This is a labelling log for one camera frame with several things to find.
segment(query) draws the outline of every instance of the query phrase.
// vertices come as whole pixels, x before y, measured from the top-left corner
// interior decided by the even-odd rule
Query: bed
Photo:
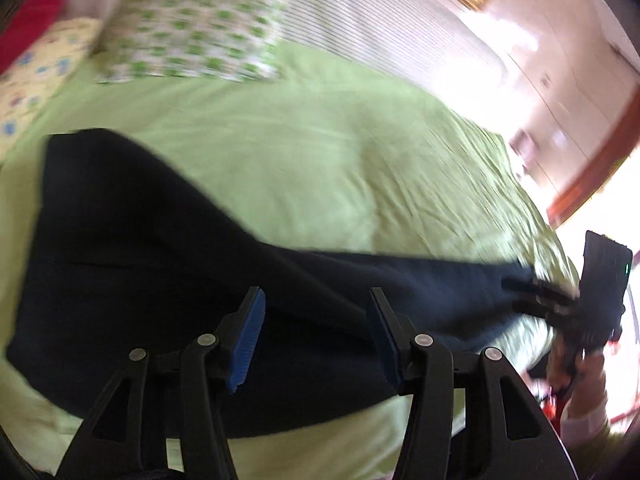
[[[340,0],[323,1],[314,5],[316,16]],[[309,19],[309,6],[294,5],[287,41],[276,51],[280,78],[271,82],[140,78],[99,85],[101,54],[80,67],[0,171],[3,346],[38,212],[46,137],[94,126],[145,146],[273,245],[472,262],[517,259],[541,277],[577,282],[558,238],[513,177],[503,140],[425,92],[437,92],[434,74],[456,55],[477,67],[466,79],[459,74],[460,84],[499,86],[499,58],[435,4],[397,0],[395,14],[372,0],[342,2],[340,12],[320,22]],[[425,6],[431,14],[421,12]],[[332,16],[351,19],[332,22]],[[397,25],[401,18],[422,30],[437,23],[457,33],[444,40],[437,31],[418,34],[413,41],[413,34],[397,38],[389,28],[372,27],[382,19]],[[301,23],[317,23],[321,34]],[[394,51],[394,43],[405,50]],[[429,53],[430,63],[421,63]],[[522,317],[494,346],[524,371],[548,349],[551,336],[540,320]],[[0,424],[29,462],[55,469],[79,420],[31,389],[5,360],[0,372]],[[232,440],[238,475],[381,478],[394,468],[409,406],[396,397],[327,424]],[[463,425],[463,406],[457,392],[454,430]],[[169,455],[178,466],[174,441]]]

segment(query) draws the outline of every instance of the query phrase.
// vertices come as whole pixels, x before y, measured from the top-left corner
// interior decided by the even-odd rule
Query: navy blue garment
[[[300,428],[391,397],[364,306],[396,312],[452,350],[477,351],[516,319],[509,276],[532,270],[261,243],[142,147],[108,130],[52,136],[42,209],[9,361],[83,416],[133,348],[181,349],[234,312],[249,286],[267,315],[246,383],[223,406],[229,437]],[[169,410],[169,434],[179,431]]]

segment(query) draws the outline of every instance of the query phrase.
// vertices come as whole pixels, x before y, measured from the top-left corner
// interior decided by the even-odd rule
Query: wall
[[[598,0],[490,0],[480,13],[439,1],[504,54],[512,78],[492,102],[479,97],[486,113],[474,118],[507,138],[518,128],[532,135],[540,152],[530,174],[548,205],[597,153],[640,80],[600,17],[608,36],[623,38],[622,28]]]

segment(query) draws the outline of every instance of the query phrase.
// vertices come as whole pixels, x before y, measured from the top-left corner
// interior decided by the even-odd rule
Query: green patterned pillow
[[[140,76],[273,78],[289,0],[122,0],[101,82]]]

